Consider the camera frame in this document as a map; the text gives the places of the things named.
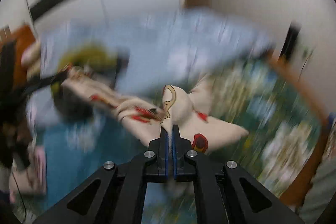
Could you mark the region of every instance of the metal screw head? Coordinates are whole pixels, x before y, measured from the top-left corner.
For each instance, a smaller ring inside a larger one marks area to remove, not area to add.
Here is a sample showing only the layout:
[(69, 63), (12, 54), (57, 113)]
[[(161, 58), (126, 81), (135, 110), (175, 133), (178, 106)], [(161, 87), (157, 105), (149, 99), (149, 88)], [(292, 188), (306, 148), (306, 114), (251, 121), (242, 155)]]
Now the metal screw head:
[(112, 170), (114, 168), (115, 164), (113, 161), (106, 161), (104, 162), (104, 169), (105, 170)]
[(230, 169), (234, 169), (237, 167), (237, 163), (234, 161), (234, 160), (229, 160), (227, 163), (226, 163), (226, 166), (229, 167)]
[(144, 155), (146, 158), (153, 158), (155, 156), (155, 153), (152, 150), (148, 150), (144, 153)]
[(187, 152), (187, 155), (189, 156), (189, 157), (196, 157), (197, 156), (197, 152), (195, 151), (195, 150), (189, 150), (188, 152)]

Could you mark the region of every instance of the wooden furniture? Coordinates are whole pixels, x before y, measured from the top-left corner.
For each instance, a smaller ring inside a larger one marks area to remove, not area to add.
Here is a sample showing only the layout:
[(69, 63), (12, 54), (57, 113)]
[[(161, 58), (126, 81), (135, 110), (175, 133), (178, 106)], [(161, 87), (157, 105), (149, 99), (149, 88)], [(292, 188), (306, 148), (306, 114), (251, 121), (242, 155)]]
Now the wooden furniture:
[(0, 42), (1, 45), (16, 40), (15, 44), (15, 64), (13, 73), (13, 88), (26, 83), (27, 69), (21, 66), (21, 57), (25, 49), (27, 49), (33, 42), (35, 37), (29, 25), (23, 25), (19, 29), (10, 33), (4, 40)]
[(303, 204), (305, 196), (308, 190), (311, 188), (310, 180), (314, 176), (317, 167), (319, 166), (322, 155), (328, 140), (329, 130), (327, 129), (327, 117), (328, 114), (319, 105), (317, 99), (309, 90), (304, 81), (297, 81), (298, 75), (291, 72), (290, 66), (287, 65), (284, 60), (276, 59), (272, 56), (272, 52), (268, 54), (268, 64), (283, 78), (290, 82), (295, 89), (304, 97), (310, 109), (320, 119), (322, 130), (318, 142), (315, 145), (314, 151), (311, 154), (309, 160), (302, 168), (293, 183), (287, 188), (287, 190), (281, 195), (280, 200), (288, 205), (298, 207)]

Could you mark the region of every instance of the black cable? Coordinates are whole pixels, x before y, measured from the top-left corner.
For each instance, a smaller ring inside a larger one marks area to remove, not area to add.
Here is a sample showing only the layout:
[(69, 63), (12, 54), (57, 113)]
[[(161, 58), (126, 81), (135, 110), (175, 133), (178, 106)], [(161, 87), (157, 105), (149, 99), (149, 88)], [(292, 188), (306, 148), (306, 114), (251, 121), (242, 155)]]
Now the black cable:
[(36, 30), (36, 27), (35, 27), (35, 22), (34, 22), (34, 20), (33, 20), (33, 17), (32, 17), (32, 14), (31, 14), (31, 12), (30, 12), (30, 9), (29, 9), (29, 4), (28, 4), (28, 0), (26, 0), (26, 4), (27, 4), (27, 8), (28, 8), (28, 12), (29, 12), (29, 17), (30, 17), (30, 20), (31, 20), (31, 27), (33, 27), (33, 31), (34, 31), (34, 36), (36, 37), (36, 38), (38, 38), (39, 37), (39, 34), (38, 34), (38, 32), (37, 32), (37, 30)]
[(14, 181), (15, 181), (15, 184), (16, 184), (16, 187), (17, 187), (17, 191), (19, 192), (19, 195), (20, 195), (20, 198), (21, 198), (23, 208), (25, 209), (25, 219), (23, 220), (23, 222), (24, 222), (24, 221), (26, 220), (26, 218), (27, 218), (27, 209), (26, 209), (25, 203), (23, 202), (23, 197), (22, 197), (22, 195), (21, 195), (21, 193), (20, 193), (20, 189), (19, 189), (19, 186), (17, 185), (17, 182), (16, 182), (16, 178), (15, 178), (15, 176), (14, 176), (14, 173), (13, 173), (13, 171), (11, 171), (11, 172), (12, 172), (12, 175), (13, 175), (13, 178), (14, 178)]
[(301, 71), (300, 71), (300, 75), (299, 75), (298, 80), (300, 80), (300, 77), (301, 77), (301, 75), (302, 75), (302, 73), (303, 73), (303, 69), (305, 68), (305, 65), (306, 65), (306, 63), (307, 63), (307, 61), (308, 61), (309, 59), (310, 59), (310, 55), (307, 57), (306, 61), (304, 62), (303, 66), (302, 66), (302, 69), (301, 69)]

